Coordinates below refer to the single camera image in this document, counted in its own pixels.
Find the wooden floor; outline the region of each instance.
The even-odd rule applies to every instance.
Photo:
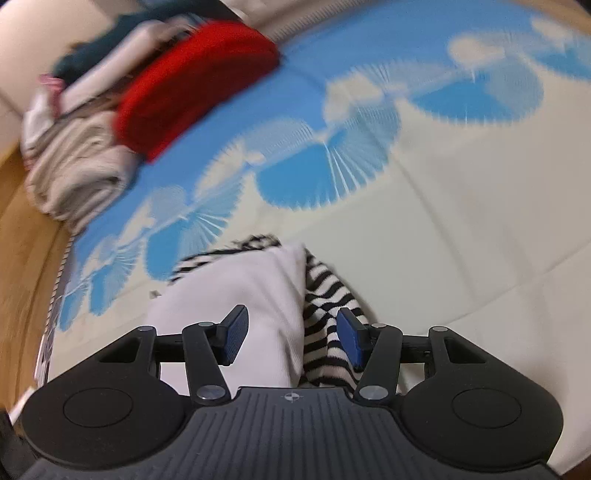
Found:
[[[516,0],[591,34],[591,17],[574,0]],[[0,406],[33,384],[47,307],[69,234],[28,203],[15,150],[0,157]],[[591,460],[568,476],[591,479]]]

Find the metal rivet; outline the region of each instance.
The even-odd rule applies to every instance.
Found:
[[[226,394],[226,390],[219,385],[204,385],[197,390],[201,400],[219,400]]]
[[[365,400],[382,400],[388,396],[388,390],[380,385],[367,385],[359,390]]]

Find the red fabric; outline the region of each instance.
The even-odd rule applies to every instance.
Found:
[[[123,145],[154,159],[218,103],[279,64],[275,44],[237,22],[210,22],[130,85],[115,119]]]

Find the mattress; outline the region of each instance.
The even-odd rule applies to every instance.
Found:
[[[536,12],[400,0],[324,23],[75,240],[50,377],[141,325],[180,258],[271,232],[371,320],[448,325],[545,386],[564,472],[591,453],[589,125],[591,41]]]

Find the folded clothes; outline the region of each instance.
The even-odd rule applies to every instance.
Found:
[[[147,11],[121,15],[113,28],[104,35],[60,59],[53,67],[52,74],[63,79],[66,86],[71,85],[104,59],[140,23],[148,20],[165,21],[185,13],[220,20],[237,18],[219,0],[167,0]]]
[[[21,141],[21,151],[25,158],[25,162],[31,168],[39,155],[47,148],[49,143],[59,134],[68,124],[76,118],[88,118],[99,112],[107,110],[114,110],[121,100],[123,99],[124,93],[127,88],[134,81],[134,79],[158,56],[161,54],[160,51],[156,51],[153,55],[150,55],[141,64],[134,68],[131,72],[119,79],[111,88],[107,91],[102,92],[98,96],[95,96],[83,103],[75,110],[60,116],[55,120],[54,124],[45,131],[40,137],[34,139],[28,139],[27,142]]]
[[[306,252],[302,245],[225,255],[196,269],[151,301],[145,320],[158,334],[196,322],[221,322],[237,305],[248,309],[248,334],[235,362],[221,367],[232,395],[239,387],[296,387],[303,373]],[[161,377],[187,393],[184,365],[162,365]]]
[[[101,112],[69,122],[25,180],[33,205],[66,220],[73,233],[113,202],[137,169],[137,155],[115,145],[114,116]]]
[[[280,247],[273,235],[251,236],[235,241],[225,249],[214,250],[181,260],[174,268],[170,284],[180,281],[198,268],[240,252]],[[361,323],[367,323],[361,307],[339,278],[308,250],[306,251],[306,294],[300,320],[304,330],[304,375],[300,385],[344,387],[353,393],[360,374],[353,371],[336,331],[336,315],[347,307]]]
[[[112,87],[186,26],[159,20],[143,22],[100,63],[69,86],[61,96],[61,111],[69,113]]]
[[[123,145],[81,158],[52,185],[50,214],[65,220],[72,234],[80,233],[125,191],[139,162],[139,156]]]
[[[125,94],[115,131],[154,160],[188,127],[279,64],[276,45],[237,22],[210,22],[150,65]]]
[[[39,75],[39,86],[35,90],[30,109],[22,119],[21,127],[21,151],[27,157],[26,152],[47,132],[60,115],[59,96],[63,90],[63,81]]]

